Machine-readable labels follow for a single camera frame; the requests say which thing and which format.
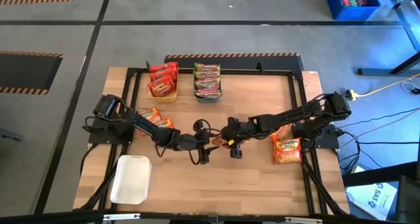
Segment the concrete floor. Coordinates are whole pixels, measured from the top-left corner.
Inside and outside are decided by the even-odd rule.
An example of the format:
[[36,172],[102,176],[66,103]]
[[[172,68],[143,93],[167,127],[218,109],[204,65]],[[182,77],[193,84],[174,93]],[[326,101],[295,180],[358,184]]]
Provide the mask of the concrete floor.
[[[399,21],[390,9],[391,0],[380,1],[381,9],[369,21]],[[102,0],[75,0],[7,6],[0,8],[0,20],[96,20],[101,4]],[[403,8],[417,35],[418,10]],[[326,0],[110,0],[105,20],[332,19]],[[25,136],[22,143],[0,140],[0,216],[24,215],[33,210],[92,30],[93,26],[0,26],[0,49],[64,54],[47,96],[0,94],[0,127]],[[103,26],[45,211],[72,208],[88,138],[81,125],[101,95],[109,67],[144,67],[146,60],[158,63],[167,54],[246,52],[300,53],[304,69],[320,73],[324,92],[354,89],[365,93],[402,78],[357,76],[355,69],[393,68],[415,49],[401,26]],[[337,125],[409,110],[419,107],[419,102],[419,96],[395,86],[351,102],[353,114]],[[393,119],[347,130],[358,135]],[[360,140],[418,141],[419,119],[420,114],[414,114]],[[345,136],[340,138],[341,144],[347,140]],[[414,145],[364,145],[362,149],[382,166],[417,159]],[[347,145],[339,156],[355,150],[354,144]],[[364,155],[359,163],[377,168]]]

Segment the white tray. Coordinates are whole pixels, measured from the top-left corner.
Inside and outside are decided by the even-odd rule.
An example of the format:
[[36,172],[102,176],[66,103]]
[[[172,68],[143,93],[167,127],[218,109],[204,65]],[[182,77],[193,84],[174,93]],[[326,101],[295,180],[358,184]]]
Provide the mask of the white tray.
[[145,156],[123,155],[118,159],[111,190],[116,204],[140,204],[147,198],[152,164]]

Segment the wooden tabletop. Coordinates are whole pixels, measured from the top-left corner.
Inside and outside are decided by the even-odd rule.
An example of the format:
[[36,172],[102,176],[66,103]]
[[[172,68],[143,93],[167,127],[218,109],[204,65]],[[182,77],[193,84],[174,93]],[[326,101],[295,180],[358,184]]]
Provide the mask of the wooden tabletop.
[[[104,94],[121,96],[126,71],[126,68],[110,68]],[[222,75],[223,96],[216,104],[198,103],[192,91],[192,80],[192,75],[180,74],[177,100],[159,103],[149,97],[146,84],[150,80],[148,74],[142,74],[136,110],[156,106],[163,118],[172,119],[175,128],[194,134],[192,124],[198,119],[206,119],[211,127],[221,129],[229,116],[247,121],[249,116],[278,114],[292,108],[285,76]],[[322,92],[317,72],[303,72],[303,80],[308,100]],[[218,215],[308,215],[301,165],[272,165],[272,149],[269,139],[250,140],[242,146],[241,160],[232,159],[228,149],[219,148],[210,155],[210,163],[195,166],[187,152],[167,150],[159,158],[152,140],[135,131],[128,154],[147,156],[152,163],[148,198],[139,205],[119,204],[117,209]],[[98,145],[86,158],[74,208],[84,205],[102,182],[109,150],[109,145]],[[337,156],[326,149],[317,149],[317,153],[323,184],[348,212]],[[319,212],[313,184],[312,195],[315,210]]]

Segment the desk leg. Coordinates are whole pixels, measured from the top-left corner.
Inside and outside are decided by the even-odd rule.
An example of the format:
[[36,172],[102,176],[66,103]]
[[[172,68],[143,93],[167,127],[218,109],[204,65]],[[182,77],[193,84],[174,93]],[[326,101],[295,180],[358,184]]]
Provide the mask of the desk leg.
[[420,70],[409,70],[411,67],[420,63],[420,52],[401,63],[394,69],[378,69],[378,68],[359,68],[357,74],[360,76],[414,76],[420,73]]
[[409,162],[397,166],[387,168],[362,171],[343,176],[345,187],[353,187],[358,185],[370,185],[374,183],[382,183],[389,181],[397,181],[400,175],[405,175],[411,179],[415,179],[417,162]]
[[24,139],[23,136],[10,132],[6,129],[0,129],[0,137],[4,139],[13,139],[15,141],[22,141],[22,139]]

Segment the white plastic container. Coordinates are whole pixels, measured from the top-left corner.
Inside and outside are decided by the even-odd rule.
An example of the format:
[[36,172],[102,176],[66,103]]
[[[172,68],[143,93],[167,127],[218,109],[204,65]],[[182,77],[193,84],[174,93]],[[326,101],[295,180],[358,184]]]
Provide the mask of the white plastic container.
[[145,156],[123,155],[118,159],[111,190],[116,204],[140,204],[147,198],[152,164]]

